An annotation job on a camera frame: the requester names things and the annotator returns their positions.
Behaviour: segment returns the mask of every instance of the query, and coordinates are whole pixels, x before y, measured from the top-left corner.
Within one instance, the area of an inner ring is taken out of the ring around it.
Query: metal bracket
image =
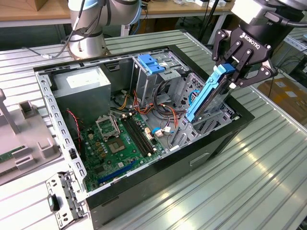
[[[80,191],[78,183],[75,183],[73,172],[59,172],[46,181],[48,193],[50,194],[48,202],[50,210],[55,213],[59,229],[83,218],[88,212],[85,201],[77,202],[74,191]],[[57,209],[54,208],[52,198],[56,199]]]

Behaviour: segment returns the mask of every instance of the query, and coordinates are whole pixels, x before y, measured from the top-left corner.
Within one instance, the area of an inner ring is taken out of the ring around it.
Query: motherboard
[[[83,163],[87,171],[84,181],[88,192],[154,161],[165,153],[154,136],[148,137],[149,127],[139,114],[116,119],[115,127],[108,119],[105,121],[107,122],[98,122],[98,125],[81,131],[85,151]],[[102,136],[117,128],[118,135],[107,139]]]

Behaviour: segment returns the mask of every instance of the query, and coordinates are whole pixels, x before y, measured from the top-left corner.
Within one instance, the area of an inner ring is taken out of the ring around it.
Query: circuit board
[[[16,151],[18,151],[18,150],[22,150],[23,148],[25,148],[25,147],[24,147],[24,146],[20,146],[20,147],[17,147],[17,148],[15,148],[15,149],[11,150],[11,151],[8,151],[8,152],[6,152],[6,153],[0,155],[0,163],[3,163],[3,162],[5,162],[5,161],[8,161],[9,159],[12,159],[12,158],[13,158],[12,153],[13,153],[13,152],[16,152]]]
[[[144,129],[147,127],[139,114],[133,115],[132,120],[138,123],[139,129],[143,135],[146,136]],[[87,177],[84,182],[87,191],[93,191],[98,187],[113,181],[128,171],[132,171],[145,163],[155,160],[157,157],[163,155],[161,144],[153,139],[148,141],[151,146],[154,146],[156,151],[151,156],[143,156],[137,145],[132,140],[129,132],[123,125],[123,121],[117,120],[118,128],[120,130],[119,137],[109,138],[107,142],[103,141],[100,130],[97,125],[89,127],[81,131],[82,139],[85,143],[85,156],[83,164],[87,171]]]

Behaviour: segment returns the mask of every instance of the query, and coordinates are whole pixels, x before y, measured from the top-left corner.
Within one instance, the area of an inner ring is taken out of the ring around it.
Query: cardboard box
[[[271,80],[265,81],[258,87],[266,96],[269,95],[271,82]],[[300,124],[307,124],[307,93],[291,80],[288,78],[275,79],[270,99]]]
[[[23,10],[39,11],[47,1],[48,0],[0,0],[0,7],[10,6]]]

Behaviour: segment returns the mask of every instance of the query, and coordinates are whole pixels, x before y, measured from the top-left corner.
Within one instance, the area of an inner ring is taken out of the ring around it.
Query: aluminum profile table
[[[299,51],[305,50],[304,54],[307,54],[307,41],[303,35],[307,35],[307,28],[294,28],[284,41]]]
[[[175,44],[209,74],[213,71],[210,52],[181,31],[111,38],[106,44],[114,54]],[[60,49],[35,48],[49,54]],[[0,88],[8,109],[30,100],[54,134],[32,68],[69,60],[67,51],[55,60],[26,50],[0,52]],[[102,230],[296,229],[307,215],[307,131],[254,88],[236,90],[233,96],[256,118],[224,152]],[[66,170],[60,157],[1,186],[0,229],[56,230],[44,183]],[[84,218],[67,229],[93,227]]]

